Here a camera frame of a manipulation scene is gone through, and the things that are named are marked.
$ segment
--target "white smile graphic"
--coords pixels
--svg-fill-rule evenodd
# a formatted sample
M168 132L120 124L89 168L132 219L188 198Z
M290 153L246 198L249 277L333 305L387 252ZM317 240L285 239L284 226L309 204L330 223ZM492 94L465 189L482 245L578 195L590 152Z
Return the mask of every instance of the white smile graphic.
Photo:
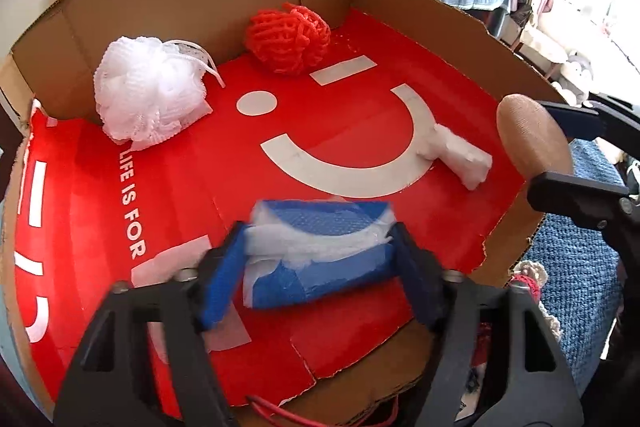
M414 124L411 143L396 159L369 168L342 167L323 162L300 149L289 135L281 134L260 144L262 150L292 178L322 192L345 198L379 198L417 182L431 167L417 155L435 121L424 100L406 84L391 90L406 105Z

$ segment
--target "red yarn ball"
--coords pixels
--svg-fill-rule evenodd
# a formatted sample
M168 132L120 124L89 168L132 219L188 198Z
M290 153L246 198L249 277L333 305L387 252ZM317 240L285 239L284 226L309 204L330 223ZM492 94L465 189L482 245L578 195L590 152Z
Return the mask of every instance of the red yarn ball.
M535 280L533 280L531 277L528 277L527 275L518 273L511 277L511 280L509 282L512 283L513 281L524 282L527 286L529 286L529 291L531 292L531 296L533 297L533 300L536 302L536 304L540 302L540 286L538 286L538 283Z
M288 11L260 10L251 18L244 45L274 73L300 74L326 55L331 30L309 8L282 7Z

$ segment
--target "brown oval object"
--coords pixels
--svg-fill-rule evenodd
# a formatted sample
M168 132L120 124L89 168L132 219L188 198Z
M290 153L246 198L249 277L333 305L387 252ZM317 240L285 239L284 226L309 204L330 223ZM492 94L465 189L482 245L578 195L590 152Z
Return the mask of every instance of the brown oval object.
M535 100L523 94L505 96L498 104L496 123L507 156L526 181L547 171L574 173L564 133Z

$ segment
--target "pink knitted item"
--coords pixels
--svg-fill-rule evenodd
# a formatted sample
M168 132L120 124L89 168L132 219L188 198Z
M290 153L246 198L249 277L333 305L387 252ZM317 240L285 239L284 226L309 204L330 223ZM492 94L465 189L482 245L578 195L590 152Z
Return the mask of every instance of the pink knitted item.
M531 291L533 300L536 302L536 304L540 302L540 286L538 286L538 283L536 283L535 280L533 280L531 277L528 277L527 275L518 273L511 277L509 283L513 283L514 281L524 282L527 286L529 286L529 290Z

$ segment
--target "red cardboard floor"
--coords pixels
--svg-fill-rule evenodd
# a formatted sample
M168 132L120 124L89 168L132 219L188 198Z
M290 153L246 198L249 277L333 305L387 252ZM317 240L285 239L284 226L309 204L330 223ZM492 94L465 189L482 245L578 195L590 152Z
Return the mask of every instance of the red cardboard floor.
M128 146L114 144L98 126L81 120L47 126L46 117L34 115L15 277L33 358L54 399L114 281L130 280L132 268L203 235L218 244L235 220L249 218L256 200L331 197L287 174L262 144L286 134L318 165L362 172L401 156L419 122L391 91L399 86L415 92L438 123L491 153L494 166L469 192L436 162L380 199L391 202L418 244L444 266L465 272L479 266L484 238L523 183L498 139L497 103L418 44L359 12L332 33L319 69L362 55L376 66L326 85L306 74L266 73L249 55L222 64L226 89L206 78L213 113L130 160ZM241 114L237 101L255 90L269 91L277 106L261 116ZM120 168L120 160L132 165ZM378 185L369 188L376 193ZM140 228L130 227L133 222ZM366 356L411 318L396 280L289 309L253 311L241 299L236 308L251 342L210 354L232 405L245 403L247 394L275 403L297 396L316 378ZM176 414L168 369L153 356L165 409Z

